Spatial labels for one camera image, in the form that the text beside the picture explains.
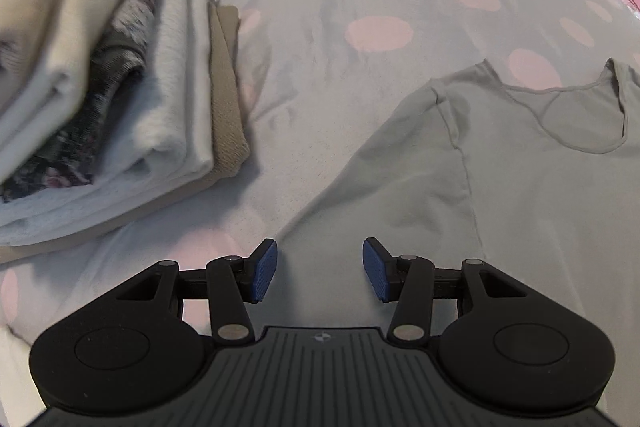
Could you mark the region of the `folded white shirt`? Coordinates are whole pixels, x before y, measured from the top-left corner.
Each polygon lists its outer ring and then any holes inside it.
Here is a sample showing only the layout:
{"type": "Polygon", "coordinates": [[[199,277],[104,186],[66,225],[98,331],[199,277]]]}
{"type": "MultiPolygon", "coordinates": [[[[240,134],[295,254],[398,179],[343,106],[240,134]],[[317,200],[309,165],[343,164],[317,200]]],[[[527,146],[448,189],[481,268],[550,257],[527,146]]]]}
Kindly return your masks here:
{"type": "Polygon", "coordinates": [[[1,408],[6,426],[28,426],[46,408],[28,367],[29,345],[1,326],[1,408]]]}

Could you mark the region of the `grey long-sleeve shirt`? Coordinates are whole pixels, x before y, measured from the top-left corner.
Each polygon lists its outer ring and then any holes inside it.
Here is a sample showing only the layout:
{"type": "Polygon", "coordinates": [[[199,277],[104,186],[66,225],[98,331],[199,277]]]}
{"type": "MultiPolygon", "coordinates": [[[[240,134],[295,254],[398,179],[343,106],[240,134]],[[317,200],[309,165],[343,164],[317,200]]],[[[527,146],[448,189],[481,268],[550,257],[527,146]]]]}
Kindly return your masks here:
{"type": "Polygon", "coordinates": [[[532,91],[480,63],[409,94],[285,229],[285,321],[388,320],[362,269],[369,236],[445,267],[483,259],[587,317],[616,352],[606,409],[638,424],[633,68],[612,60],[593,83],[532,91]]]}

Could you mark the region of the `grey pink-dotted bed sheet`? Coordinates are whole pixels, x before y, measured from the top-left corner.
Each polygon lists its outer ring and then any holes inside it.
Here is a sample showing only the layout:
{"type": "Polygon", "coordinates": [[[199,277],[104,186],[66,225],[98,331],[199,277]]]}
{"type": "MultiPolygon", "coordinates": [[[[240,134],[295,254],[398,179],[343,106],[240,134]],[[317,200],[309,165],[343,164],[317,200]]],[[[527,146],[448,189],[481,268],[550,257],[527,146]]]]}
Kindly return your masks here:
{"type": "Polygon", "coordinates": [[[219,0],[240,11],[236,78],[250,158],[240,173],[111,234],[1,270],[1,326],[30,344],[160,259],[184,269],[279,244],[256,327],[285,321],[285,229],[427,83],[488,63],[532,91],[639,75],[639,21],[622,0],[219,0]]]}

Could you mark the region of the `folded light grey towel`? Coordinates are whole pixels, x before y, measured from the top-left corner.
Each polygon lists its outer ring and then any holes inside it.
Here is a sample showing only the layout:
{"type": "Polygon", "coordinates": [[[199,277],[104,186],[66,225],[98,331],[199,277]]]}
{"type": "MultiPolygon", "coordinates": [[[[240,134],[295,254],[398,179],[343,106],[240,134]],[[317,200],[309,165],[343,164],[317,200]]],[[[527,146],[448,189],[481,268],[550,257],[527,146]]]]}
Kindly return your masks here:
{"type": "Polygon", "coordinates": [[[2,245],[117,222],[213,168],[209,0],[160,0],[149,52],[143,77],[112,106],[93,184],[2,205],[2,245]]]}

